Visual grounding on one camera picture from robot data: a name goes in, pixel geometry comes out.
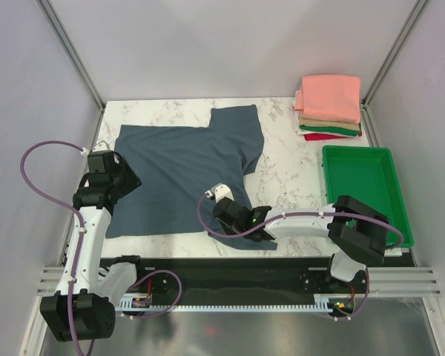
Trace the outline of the blue-grey t-shirt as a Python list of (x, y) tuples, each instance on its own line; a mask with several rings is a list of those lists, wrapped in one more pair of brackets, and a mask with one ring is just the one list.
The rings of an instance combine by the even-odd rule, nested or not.
[(256, 105), (214, 108), (206, 128), (123, 125), (115, 151), (142, 184), (119, 199), (106, 237), (196, 233), (205, 225), (222, 233), (214, 203), (199, 200), (222, 183), (250, 208), (244, 177), (255, 172), (263, 146)]

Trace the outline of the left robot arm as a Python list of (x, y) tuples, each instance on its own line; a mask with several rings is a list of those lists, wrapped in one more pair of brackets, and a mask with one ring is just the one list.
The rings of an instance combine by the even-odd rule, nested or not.
[(135, 257), (114, 260), (105, 277), (99, 276), (114, 207), (141, 184), (121, 154), (88, 154), (88, 172), (73, 195), (75, 226), (64, 272), (54, 294), (40, 304), (42, 317), (59, 342), (109, 338), (126, 291), (147, 286), (148, 274), (136, 267)]

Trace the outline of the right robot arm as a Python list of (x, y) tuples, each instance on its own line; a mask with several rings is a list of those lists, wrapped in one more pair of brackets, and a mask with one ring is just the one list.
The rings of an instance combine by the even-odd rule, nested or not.
[(224, 196), (216, 199), (213, 217), (221, 224), (224, 238), (273, 242), (283, 237), (318, 237), (331, 240), (334, 253), (325, 273), (326, 286), (343, 291), (359, 271), (384, 264), (389, 224), (373, 209), (349, 196), (314, 211), (270, 206), (248, 209)]

